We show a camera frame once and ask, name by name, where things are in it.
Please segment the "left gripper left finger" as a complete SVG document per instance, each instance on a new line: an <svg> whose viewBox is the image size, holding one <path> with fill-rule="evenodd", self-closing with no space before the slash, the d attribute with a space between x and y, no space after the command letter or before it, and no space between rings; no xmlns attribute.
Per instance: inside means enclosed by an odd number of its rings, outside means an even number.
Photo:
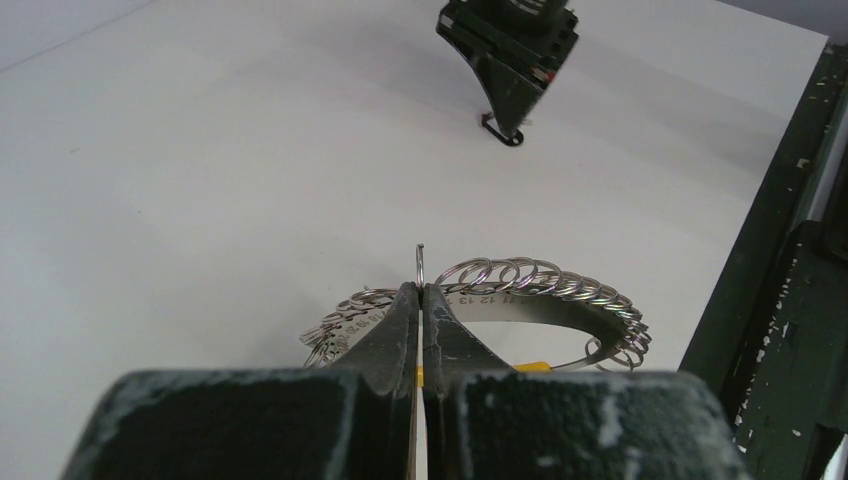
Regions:
<svg viewBox="0 0 848 480"><path fill-rule="evenodd" d="M101 397L66 479L411 479L420 295L323 368L135 371Z"/></svg>

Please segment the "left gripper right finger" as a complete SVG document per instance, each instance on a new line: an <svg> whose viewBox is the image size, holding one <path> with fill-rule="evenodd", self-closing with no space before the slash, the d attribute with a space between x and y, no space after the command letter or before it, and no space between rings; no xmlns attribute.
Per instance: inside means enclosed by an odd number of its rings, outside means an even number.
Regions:
<svg viewBox="0 0 848 480"><path fill-rule="evenodd" d="M424 288L431 479L745 479L724 412L678 372L520 373Z"/></svg>

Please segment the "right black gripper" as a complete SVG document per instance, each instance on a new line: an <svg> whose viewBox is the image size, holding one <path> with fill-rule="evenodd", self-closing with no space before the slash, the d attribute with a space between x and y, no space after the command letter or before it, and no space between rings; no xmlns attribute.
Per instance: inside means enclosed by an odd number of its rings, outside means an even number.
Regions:
<svg viewBox="0 0 848 480"><path fill-rule="evenodd" d="M436 32L473 68L488 112L512 135L570 55L577 25L566 1L450 1Z"/></svg>

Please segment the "metal keyring with small rings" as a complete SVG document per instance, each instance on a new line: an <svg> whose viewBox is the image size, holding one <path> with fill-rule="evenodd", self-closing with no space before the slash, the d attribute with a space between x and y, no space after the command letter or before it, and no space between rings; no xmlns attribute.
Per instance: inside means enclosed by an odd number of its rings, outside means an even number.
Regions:
<svg viewBox="0 0 848 480"><path fill-rule="evenodd" d="M529 257L476 257L455 264L434 281L462 323L526 323L581 331L588 338L561 371L641 367L652 338L642 313L612 286L557 264ZM344 356L388 314L399 291L363 287L300 336L309 348L305 367L321 368Z"/></svg>

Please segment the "black key tag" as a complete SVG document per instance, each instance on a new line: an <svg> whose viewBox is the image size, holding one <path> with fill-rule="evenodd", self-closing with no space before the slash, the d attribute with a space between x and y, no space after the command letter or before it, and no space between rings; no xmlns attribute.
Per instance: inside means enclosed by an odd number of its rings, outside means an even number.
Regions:
<svg viewBox="0 0 848 480"><path fill-rule="evenodd" d="M503 134L495 124L492 112L484 113L480 118L480 125L498 141L508 147L519 147L524 143L524 135L520 130L515 130L512 135Z"/></svg>

